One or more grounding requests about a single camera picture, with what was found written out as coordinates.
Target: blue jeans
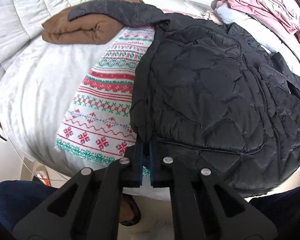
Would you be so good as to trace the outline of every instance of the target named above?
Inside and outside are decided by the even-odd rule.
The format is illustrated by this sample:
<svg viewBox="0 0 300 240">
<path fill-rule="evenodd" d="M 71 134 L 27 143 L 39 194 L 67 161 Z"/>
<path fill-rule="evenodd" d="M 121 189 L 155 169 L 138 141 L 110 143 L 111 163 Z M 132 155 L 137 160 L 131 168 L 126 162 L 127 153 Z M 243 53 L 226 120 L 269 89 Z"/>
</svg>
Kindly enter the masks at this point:
<svg viewBox="0 0 300 240">
<path fill-rule="evenodd" d="M 0 223 L 12 232 L 21 219 L 56 190 L 57 188 L 33 181 L 1 182 Z M 268 217 L 280 233 L 300 208 L 300 187 L 280 194 L 254 198 L 250 203 Z"/>
</svg>

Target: white cable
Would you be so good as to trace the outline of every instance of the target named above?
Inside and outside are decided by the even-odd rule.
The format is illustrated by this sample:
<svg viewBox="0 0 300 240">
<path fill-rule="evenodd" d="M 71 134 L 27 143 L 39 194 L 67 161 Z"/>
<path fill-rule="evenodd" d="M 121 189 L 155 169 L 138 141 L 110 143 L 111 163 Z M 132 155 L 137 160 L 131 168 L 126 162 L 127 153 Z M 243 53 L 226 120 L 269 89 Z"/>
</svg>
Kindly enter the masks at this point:
<svg viewBox="0 0 300 240">
<path fill-rule="evenodd" d="M 61 180 L 61 179 L 43 179 L 43 178 L 38 177 L 38 176 L 37 176 L 36 174 L 34 174 L 33 171 L 31 171 L 31 170 L 29 169 L 29 167 L 25 164 L 24 160 L 22 159 L 22 157 L 21 157 L 20 154 L 18 153 L 18 151 L 17 151 L 17 149 L 15 148 L 15 146 L 13 145 L 12 141 L 11 141 L 9 138 L 8 138 L 8 140 L 11 142 L 13 148 L 14 148 L 15 151 L 17 152 L 17 154 L 18 154 L 20 160 L 22 161 L 23 165 L 26 166 L 26 168 L 27 168 L 27 169 L 28 169 L 35 177 L 37 177 L 37 178 L 40 179 L 40 180 L 68 182 L 68 179 L 66 179 L 66 178 L 65 178 L 64 176 L 62 176 L 61 174 L 59 174 L 59 175 L 60 175 L 61 177 L 63 177 L 64 179 L 66 179 L 66 180 Z"/>
</svg>

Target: silver screw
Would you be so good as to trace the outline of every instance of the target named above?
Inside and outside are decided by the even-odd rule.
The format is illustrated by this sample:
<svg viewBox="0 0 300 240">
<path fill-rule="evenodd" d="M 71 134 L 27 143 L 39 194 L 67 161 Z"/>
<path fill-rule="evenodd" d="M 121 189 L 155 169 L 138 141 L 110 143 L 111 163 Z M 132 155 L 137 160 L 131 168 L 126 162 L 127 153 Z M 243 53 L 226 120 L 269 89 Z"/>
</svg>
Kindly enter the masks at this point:
<svg viewBox="0 0 300 240">
<path fill-rule="evenodd" d="M 171 164 L 171 163 L 173 163 L 173 158 L 171 158 L 171 157 L 164 157 L 163 158 L 163 162 L 166 163 L 166 164 Z"/>
<path fill-rule="evenodd" d="M 130 162 L 129 158 L 123 157 L 119 161 L 121 164 L 128 164 Z"/>
<path fill-rule="evenodd" d="M 83 176 L 90 175 L 91 173 L 92 173 L 92 169 L 90 169 L 90 168 L 83 168 L 83 169 L 81 170 L 81 174 L 82 174 Z"/>
<path fill-rule="evenodd" d="M 201 174 L 202 174 L 203 176 L 209 176 L 209 175 L 211 175 L 211 170 L 208 169 L 208 168 L 203 168 L 203 169 L 201 170 Z"/>
</svg>

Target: white wall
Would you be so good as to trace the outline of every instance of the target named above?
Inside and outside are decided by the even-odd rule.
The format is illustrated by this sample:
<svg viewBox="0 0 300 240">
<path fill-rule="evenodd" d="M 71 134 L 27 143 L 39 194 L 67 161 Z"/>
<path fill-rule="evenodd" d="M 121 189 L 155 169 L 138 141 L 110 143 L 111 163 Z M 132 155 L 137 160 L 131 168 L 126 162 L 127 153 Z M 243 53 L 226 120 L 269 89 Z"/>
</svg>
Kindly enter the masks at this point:
<svg viewBox="0 0 300 240">
<path fill-rule="evenodd" d="M 22 162 L 9 141 L 0 139 L 0 182 L 20 179 Z"/>
</svg>

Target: white bed sheet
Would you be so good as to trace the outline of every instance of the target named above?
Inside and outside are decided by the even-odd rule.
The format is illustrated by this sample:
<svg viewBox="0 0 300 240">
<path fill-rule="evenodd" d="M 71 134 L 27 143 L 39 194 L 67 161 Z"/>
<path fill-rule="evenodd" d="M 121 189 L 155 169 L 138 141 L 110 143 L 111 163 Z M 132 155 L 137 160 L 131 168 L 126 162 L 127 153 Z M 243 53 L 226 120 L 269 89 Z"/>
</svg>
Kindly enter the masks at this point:
<svg viewBox="0 0 300 240">
<path fill-rule="evenodd" d="M 190 14 L 207 8 L 183 0 L 179 6 L 176 3 L 166 6 L 169 1 L 146 0 L 161 9 L 186 10 Z M 21 154 L 67 176 L 73 176 L 83 167 L 103 168 L 54 145 L 79 84 L 114 39 L 105 45 L 55 45 L 39 36 L 3 63 L 7 72 L 0 82 L 0 121 Z M 170 200 L 169 189 L 153 189 L 149 177 L 144 178 L 141 188 L 127 188 L 124 192 Z"/>
</svg>

